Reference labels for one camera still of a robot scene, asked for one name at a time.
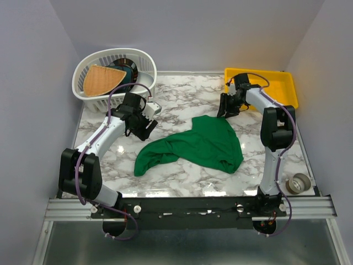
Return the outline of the green t shirt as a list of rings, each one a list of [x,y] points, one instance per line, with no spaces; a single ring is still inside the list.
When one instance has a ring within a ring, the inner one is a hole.
[[[243,162],[239,138],[225,118],[192,118],[192,128],[146,145],[135,160],[134,175],[150,168],[185,159],[199,166],[234,173]]]

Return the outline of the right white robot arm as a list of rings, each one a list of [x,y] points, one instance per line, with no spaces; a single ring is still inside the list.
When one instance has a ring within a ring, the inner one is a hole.
[[[218,118],[237,116],[244,105],[254,106],[263,117],[260,139],[265,147],[265,164],[253,205],[258,215],[267,216],[282,202],[280,184],[285,158],[297,137],[295,108],[271,98],[264,91],[270,82],[257,73],[237,74],[226,82],[226,86],[228,92],[221,94]]]

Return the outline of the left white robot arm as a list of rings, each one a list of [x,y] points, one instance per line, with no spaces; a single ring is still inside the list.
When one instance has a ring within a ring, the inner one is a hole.
[[[59,190],[76,195],[83,204],[103,204],[108,217],[118,217],[122,213],[122,195],[103,184],[100,160],[119,137],[133,134],[141,141],[148,139],[158,124],[154,116],[161,110],[158,103],[130,92],[116,108],[108,107],[103,123],[88,140],[62,152]]]

